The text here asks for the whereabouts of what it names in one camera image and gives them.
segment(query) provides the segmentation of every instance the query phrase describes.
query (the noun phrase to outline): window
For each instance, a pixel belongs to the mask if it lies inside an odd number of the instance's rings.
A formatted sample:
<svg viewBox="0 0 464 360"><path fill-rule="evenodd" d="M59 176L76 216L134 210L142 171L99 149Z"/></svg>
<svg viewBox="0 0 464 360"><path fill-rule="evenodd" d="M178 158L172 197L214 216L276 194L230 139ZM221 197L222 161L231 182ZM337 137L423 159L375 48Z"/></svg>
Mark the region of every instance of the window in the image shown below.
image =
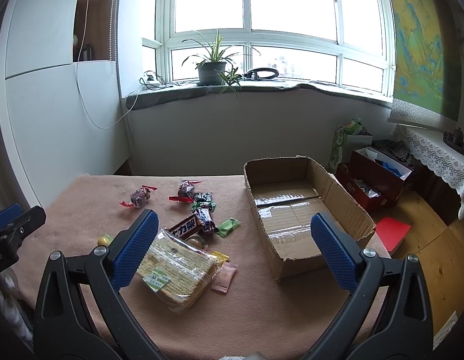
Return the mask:
<svg viewBox="0 0 464 360"><path fill-rule="evenodd" d="M143 67L166 81L197 79L197 42L219 29L239 72L393 93L390 0L142 0L141 12Z"/></svg>

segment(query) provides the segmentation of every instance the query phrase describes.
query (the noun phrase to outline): black ring-shaped object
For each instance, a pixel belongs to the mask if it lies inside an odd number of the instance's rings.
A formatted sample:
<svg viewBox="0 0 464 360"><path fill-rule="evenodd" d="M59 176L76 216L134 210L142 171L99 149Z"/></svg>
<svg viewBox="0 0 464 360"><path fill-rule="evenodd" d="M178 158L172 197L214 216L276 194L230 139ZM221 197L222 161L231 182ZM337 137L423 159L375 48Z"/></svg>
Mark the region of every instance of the black ring-shaped object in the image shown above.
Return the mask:
<svg viewBox="0 0 464 360"><path fill-rule="evenodd" d="M269 71L270 73L273 73L271 76L268 76L268 77L259 77L261 80L271 80L271 79L278 77L278 70L274 69L273 67L257 67L255 69L250 69L243 76L246 79L251 79L254 73L259 73L261 71Z"/></svg>

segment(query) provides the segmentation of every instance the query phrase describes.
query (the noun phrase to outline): spider plant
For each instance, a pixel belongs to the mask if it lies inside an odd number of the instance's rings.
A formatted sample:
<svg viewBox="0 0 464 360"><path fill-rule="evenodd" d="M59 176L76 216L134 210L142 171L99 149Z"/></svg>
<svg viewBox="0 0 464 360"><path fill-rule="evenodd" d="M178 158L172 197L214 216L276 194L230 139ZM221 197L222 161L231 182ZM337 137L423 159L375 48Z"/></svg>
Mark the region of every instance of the spider plant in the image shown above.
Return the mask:
<svg viewBox="0 0 464 360"><path fill-rule="evenodd" d="M195 42L195 43L199 44L200 46L204 47L207 50L207 52L209 53L209 55L205 55L205 54L189 55L186 59L183 60L182 66L192 56L202 58L202 61L196 63L196 65L197 65L195 67L196 69L199 69L206 62L228 62L231 65L233 65L232 57L235 56L235 55L238 55L240 53L233 52L232 54L227 54L226 55L226 51L228 49L230 49L231 47L233 47L233 46L239 46L239 44L234 44L232 46L228 46L228 47L224 48L223 50L221 50L221 45L222 45L222 42L223 42L224 38L221 36L221 33L219 32L219 30L217 30L217 34L215 36L215 41L212 42L212 43L208 42L207 39L205 38L205 36L202 35L200 32L198 32L198 31L195 31L195 32L197 32L204 39L205 43L199 42L198 40L195 40L195 39L185 39L182 42L187 42L187 41Z"/></svg>
<svg viewBox="0 0 464 360"><path fill-rule="evenodd" d="M225 72L220 72L219 76L222 79L222 89L219 92L219 94L224 93L227 89L231 89L232 92L235 94L235 98L237 98L237 91L235 89L234 85L237 85L239 88L240 86L240 80L242 79L242 74L237 73L238 67L232 66L230 71L225 71Z"/></svg>

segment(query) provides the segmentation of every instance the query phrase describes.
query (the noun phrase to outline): lace tablecloth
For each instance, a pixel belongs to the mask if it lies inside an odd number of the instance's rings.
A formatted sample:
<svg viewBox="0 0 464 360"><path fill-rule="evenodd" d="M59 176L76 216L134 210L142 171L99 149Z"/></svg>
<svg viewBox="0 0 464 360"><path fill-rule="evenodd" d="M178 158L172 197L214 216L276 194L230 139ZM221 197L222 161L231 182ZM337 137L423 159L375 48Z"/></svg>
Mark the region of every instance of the lace tablecloth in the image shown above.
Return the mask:
<svg viewBox="0 0 464 360"><path fill-rule="evenodd" d="M439 131L397 125L402 139L413 156L455 189L462 200L458 219L464 218L464 155L444 143Z"/></svg>

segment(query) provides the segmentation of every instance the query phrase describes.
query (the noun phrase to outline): pink tablecloth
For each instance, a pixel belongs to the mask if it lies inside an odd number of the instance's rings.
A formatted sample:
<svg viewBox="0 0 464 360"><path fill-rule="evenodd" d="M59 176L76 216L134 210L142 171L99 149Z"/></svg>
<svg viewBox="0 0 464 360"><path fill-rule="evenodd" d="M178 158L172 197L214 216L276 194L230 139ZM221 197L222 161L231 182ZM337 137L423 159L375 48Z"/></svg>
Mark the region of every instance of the pink tablecloth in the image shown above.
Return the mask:
<svg viewBox="0 0 464 360"><path fill-rule="evenodd" d="M251 208L243 176L200 177L197 190L212 191L218 224L234 217L242 226L229 237L214 236L212 247L238 264L227 294L208 288L183 315L171 312L137 277L121 294L134 316L170 359L215 360L260 351L270 359L297 359L320 337L336 315L348 292L341 290L328 268L272 280ZM142 184L158 187L147 208L154 209L161 227L170 227L190 214L190 205L170 202L179 177L89 176L77 178L50 207L47 223L33 233L19 250L13 266L25 299L35 304L49 254L88 254L103 234L116 235L128 228L140 210L118 204ZM370 244L386 255L377 236ZM359 333L364 339L372 327L385 292L380 291ZM85 293L99 332L108 330L89 292Z"/></svg>

